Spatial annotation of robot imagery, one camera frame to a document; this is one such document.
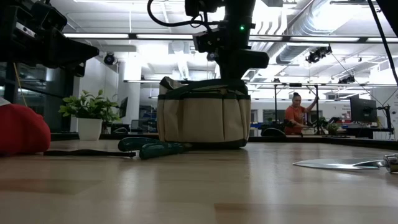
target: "potted plant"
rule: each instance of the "potted plant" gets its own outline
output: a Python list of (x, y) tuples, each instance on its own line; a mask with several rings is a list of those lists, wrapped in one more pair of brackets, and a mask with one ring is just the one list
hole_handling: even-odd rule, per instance
[(322, 134), (328, 134), (329, 122), (326, 120), (325, 117), (320, 117), (319, 120), (317, 121), (317, 125), (319, 125)]
[(337, 129), (338, 129), (337, 124), (329, 124), (328, 125), (328, 132), (330, 135), (337, 135)]
[(103, 122), (113, 122), (120, 120), (119, 116), (112, 111), (118, 106), (115, 102), (110, 102), (102, 96), (103, 90), (98, 92), (95, 97), (88, 91), (83, 90), (83, 94), (77, 98), (71, 96), (64, 98), (66, 106), (61, 106), (59, 113), (64, 117), (74, 116), (78, 118), (78, 133), (80, 140), (97, 141), (100, 138)]

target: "woman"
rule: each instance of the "woman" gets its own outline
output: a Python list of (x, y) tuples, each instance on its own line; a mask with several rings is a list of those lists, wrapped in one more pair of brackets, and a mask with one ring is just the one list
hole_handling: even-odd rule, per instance
[(294, 127), (285, 127), (285, 134), (301, 134), (302, 129), (308, 127), (304, 125), (304, 114), (310, 112), (317, 101), (318, 97), (308, 108), (304, 108), (301, 106), (301, 96), (298, 93), (293, 93), (293, 103), (286, 109), (285, 119), (293, 123)]

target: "metal blade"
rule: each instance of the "metal blade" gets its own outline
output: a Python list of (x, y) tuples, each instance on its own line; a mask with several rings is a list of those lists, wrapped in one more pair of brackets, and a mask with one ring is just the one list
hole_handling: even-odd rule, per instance
[(319, 169), (358, 170), (378, 169), (386, 166), (380, 159), (312, 159), (294, 162), (293, 165)]

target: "canvas tool bag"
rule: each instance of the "canvas tool bag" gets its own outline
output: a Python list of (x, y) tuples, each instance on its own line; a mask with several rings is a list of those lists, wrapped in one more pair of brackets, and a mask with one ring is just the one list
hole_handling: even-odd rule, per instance
[(251, 99), (242, 80), (160, 83), (157, 127), (161, 141), (234, 148), (248, 142)]

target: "wooden tabletop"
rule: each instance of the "wooden tabletop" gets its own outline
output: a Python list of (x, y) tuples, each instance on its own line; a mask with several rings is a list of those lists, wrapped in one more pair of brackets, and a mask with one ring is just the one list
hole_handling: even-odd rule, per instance
[[(117, 141), (52, 149), (116, 150)], [(398, 175), (293, 166), (306, 159), (391, 151), (327, 144), (250, 143), (148, 161), (21, 156), (0, 160), (1, 223), (398, 223)]]

